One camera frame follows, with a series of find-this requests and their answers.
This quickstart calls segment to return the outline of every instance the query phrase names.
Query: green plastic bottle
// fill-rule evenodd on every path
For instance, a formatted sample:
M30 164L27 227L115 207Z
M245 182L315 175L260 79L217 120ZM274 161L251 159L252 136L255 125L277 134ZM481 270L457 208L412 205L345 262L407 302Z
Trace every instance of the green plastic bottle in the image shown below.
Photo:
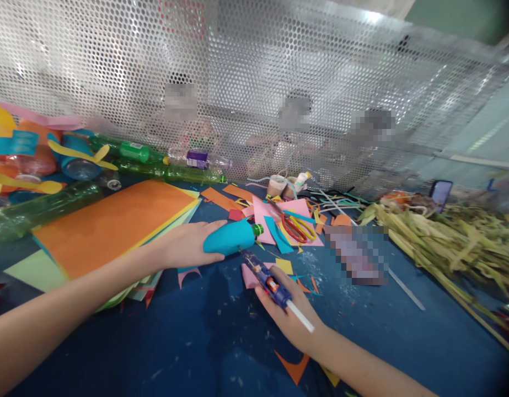
M199 169L178 165L140 164L129 159L117 159L113 164L120 174L147 175L150 179L164 182L189 182L203 185L225 183L227 178L217 169Z
M104 195L91 181L66 186L59 193L0 208L0 243L10 243L32 229L100 201Z
M108 145L110 147L110 155L137 160L142 164L169 164L168 157L163 156L149 146L129 141L122 141L102 134L90 136L88 139L91 149L95 152L97 152L102 146Z

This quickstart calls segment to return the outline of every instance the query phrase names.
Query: pink paper strip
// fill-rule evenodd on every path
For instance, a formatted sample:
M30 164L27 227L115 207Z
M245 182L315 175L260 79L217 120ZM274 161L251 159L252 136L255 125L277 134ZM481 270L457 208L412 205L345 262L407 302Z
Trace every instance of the pink paper strip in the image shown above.
M0 107L21 119L32 121L52 130L73 131L85 126L84 120L79 116L43 116L29 109L21 108L21 106L4 102L0 102Z
M295 211L297 214L310 217L308 205L306 204L306 200L301 198L300 200L292 200L284 203L278 203L278 207L283 211ZM266 244L276 244L274 238L271 236L271 232L269 232L269 228L267 227L267 223L265 223L266 216L272 216L273 210L270 204L265 204L259 198L253 195L253 205L254 207L254 221L258 224L261 224L264 227L264 232L256 237L261 243ZM308 240L307 243L302 244L303 246L324 246L322 240L317 236L317 238L313 241Z
M192 269L192 270L177 274L177 276L179 278L179 289L183 288L183 280L186 277L186 275L189 273L197 273L201 277L201 272L199 271L199 269Z
M264 262L265 266L270 269L276 264L267 263ZM246 264L242 264L242 275L243 275L243 282L245 283L245 288L250 289L254 288L257 285L260 285L260 282L256 278L256 276L251 272L251 270L247 267Z

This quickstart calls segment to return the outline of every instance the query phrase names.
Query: bottle label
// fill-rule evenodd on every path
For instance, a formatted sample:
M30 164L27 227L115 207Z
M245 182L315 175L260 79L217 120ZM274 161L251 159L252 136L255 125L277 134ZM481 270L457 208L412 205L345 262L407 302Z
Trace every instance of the bottle label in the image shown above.
M191 168L208 168L208 153L199 151L188 151L186 154L186 165Z
M120 156L139 160L141 149L141 144L124 141L120 144Z

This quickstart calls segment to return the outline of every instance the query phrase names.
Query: metal mesh panel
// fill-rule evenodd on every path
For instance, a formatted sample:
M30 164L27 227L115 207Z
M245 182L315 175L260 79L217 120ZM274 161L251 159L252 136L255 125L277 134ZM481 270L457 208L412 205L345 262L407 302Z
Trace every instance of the metal mesh panel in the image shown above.
M161 150L215 151L238 181L309 170L373 197L508 77L497 50L332 2L0 1L1 101ZM309 101L304 130L282 129L286 98ZM351 133L368 109L392 111L388 139Z

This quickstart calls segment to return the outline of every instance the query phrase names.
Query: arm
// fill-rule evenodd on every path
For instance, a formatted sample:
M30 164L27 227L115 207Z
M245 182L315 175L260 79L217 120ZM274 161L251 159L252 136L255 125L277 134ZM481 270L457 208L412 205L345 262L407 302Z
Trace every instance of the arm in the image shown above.
M271 271L291 293L293 303L315 326L313 333L309 333L289 309L284 312L261 287L256 287L256 295L265 309L297 349L364 397L435 396L414 379L325 326L298 284L276 266Z
M0 316L0 395L32 372L79 324L114 295L161 269L206 265L203 242L227 221L190 223Z

